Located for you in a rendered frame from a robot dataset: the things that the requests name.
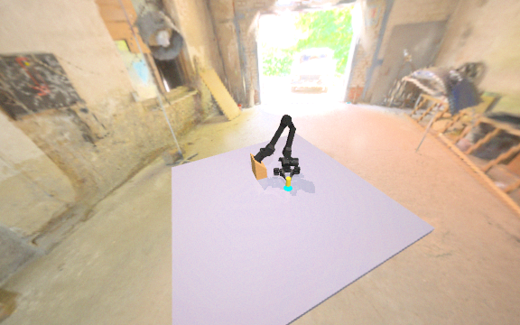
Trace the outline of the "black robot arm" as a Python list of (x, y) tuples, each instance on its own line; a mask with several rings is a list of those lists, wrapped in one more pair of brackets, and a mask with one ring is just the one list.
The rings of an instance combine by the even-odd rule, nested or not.
[(280, 138), (283, 130), (285, 127), (289, 127), (289, 134), (287, 137), (286, 145), (283, 148), (283, 156), (279, 157), (278, 162), (281, 162), (283, 164), (283, 167), (289, 167), (291, 169), (291, 166), (298, 166), (299, 165), (299, 159), (298, 158), (292, 158), (292, 144), (293, 144), (293, 138), (296, 131), (296, 127), (293, 124), (292, 118), (289, 115), (283, 115), (280, 125), (278, 129), (276, 130), (271, 142), (265, 147), (260, 148), (260, 151), (257, 153), (256, 156), (254, 156), (255, 160), (259, 163), (267, 157), (274, 154), (275, 151), (275, 144), (277, 143), (278, 139)]

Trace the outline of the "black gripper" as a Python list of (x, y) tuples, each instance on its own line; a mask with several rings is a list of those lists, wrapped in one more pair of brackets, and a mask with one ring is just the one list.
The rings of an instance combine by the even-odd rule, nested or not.
[(280, 173), (280, 176), (282, 176), (286, 180), (284, 173), (289, 172), (290, 177), (292, 179), (292, 176), (294, 174), (300, 174), (300, 169), (301, 169), (300, 166), (294, 167), (294, 169), (290, 169), (289, 167), (283, 167), (283, 169), (280, 169), (280, 170), (279, 170), (279, 168), (274, 168), (274, 176), (279, 175), (279, 173)]

